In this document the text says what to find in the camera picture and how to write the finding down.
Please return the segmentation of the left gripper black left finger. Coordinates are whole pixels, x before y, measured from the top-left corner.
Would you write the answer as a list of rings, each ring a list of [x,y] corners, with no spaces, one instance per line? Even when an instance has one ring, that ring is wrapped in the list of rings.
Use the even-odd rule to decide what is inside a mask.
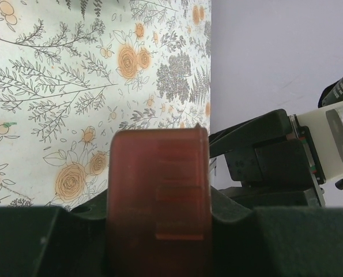
[[[0,207],[0,276],[110,276],[107,193],[67,211]]]

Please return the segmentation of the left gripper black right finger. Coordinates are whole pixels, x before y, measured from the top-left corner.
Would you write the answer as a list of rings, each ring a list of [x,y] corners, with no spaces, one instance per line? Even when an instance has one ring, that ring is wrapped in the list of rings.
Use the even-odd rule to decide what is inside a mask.
[[[343,208],[246,208],[212,197],[214,276],[343,276]]]

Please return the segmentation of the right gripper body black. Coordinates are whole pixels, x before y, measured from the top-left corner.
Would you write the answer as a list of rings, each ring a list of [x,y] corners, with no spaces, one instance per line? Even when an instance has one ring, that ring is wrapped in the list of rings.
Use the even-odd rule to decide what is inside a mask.
[[[311,132],[278,109],[209,136],[211,158],[224,156],[240,187],[220,192],[245,207],[323,207],[326,177]]]

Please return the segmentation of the red weekly pill organizer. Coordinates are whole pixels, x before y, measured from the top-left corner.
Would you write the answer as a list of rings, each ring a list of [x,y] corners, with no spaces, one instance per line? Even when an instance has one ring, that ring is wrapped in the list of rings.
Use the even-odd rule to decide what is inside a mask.
[[[112,139],[107,248],[116,276],[211,276],[205,128],[124,130]]]

